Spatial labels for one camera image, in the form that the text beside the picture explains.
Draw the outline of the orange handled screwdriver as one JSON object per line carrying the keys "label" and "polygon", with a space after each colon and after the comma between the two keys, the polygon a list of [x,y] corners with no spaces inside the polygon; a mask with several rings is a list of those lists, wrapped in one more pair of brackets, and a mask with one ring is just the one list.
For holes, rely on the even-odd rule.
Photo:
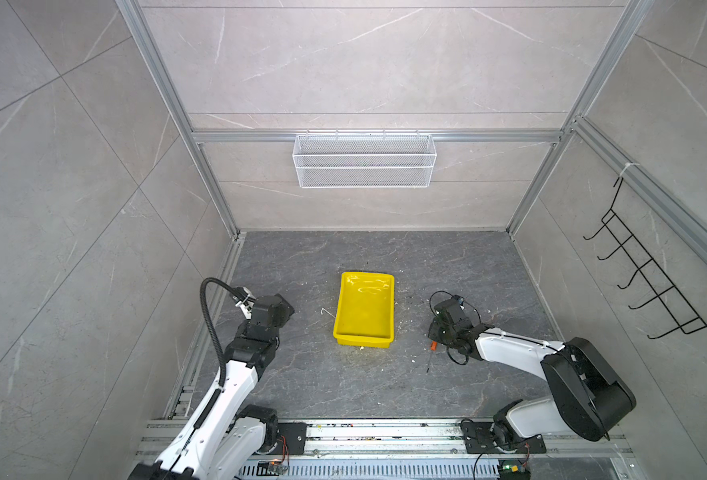
{"label": "orange handled screwdriver", "polygon": [[437,354],[438,347],[439,343],[437,343],[437,341],[431,342],[431,346],[429,346],[429,360],[427,360],[427,368],[425,368],[425,373],[431,372],[431,364],[433,364],[433,358],[435,358],[435,354]]}

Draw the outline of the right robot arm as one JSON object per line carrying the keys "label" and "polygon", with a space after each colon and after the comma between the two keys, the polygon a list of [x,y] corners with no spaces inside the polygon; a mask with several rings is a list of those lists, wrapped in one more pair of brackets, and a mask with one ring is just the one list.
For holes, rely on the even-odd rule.
{"label": "right robot arm", "polygon": [[429,304],[433,314],[427,337],[469,360],[507,365],[547,383],[549,394],[534,400],[515,400],[487,423],[463,420],[461,431],[483,451],[517,452],[543,434],[571,432],[587,441],[609,438],[614,428],[637,407],[631,388],[609,365],[591,341],[539,340],[511,334],[497,326],[473,322],[459,295]]}

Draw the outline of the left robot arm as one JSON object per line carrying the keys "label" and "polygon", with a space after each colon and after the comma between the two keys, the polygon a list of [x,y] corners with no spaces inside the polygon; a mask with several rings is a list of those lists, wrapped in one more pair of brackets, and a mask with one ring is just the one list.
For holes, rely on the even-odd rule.
{"label": "left robot arm", "polygon": [[207,294],[201,293],[206,326],[219,361],[218,373],[171,444],[154,463],[136,465],[129,478],[232,479],[253,454],[276,447],[275,410],[243,403],[276,357],[280,329],[295,309],[281,295],[255,298],[243,288],[234,293],[246,320],[228,346],[221,344]]}

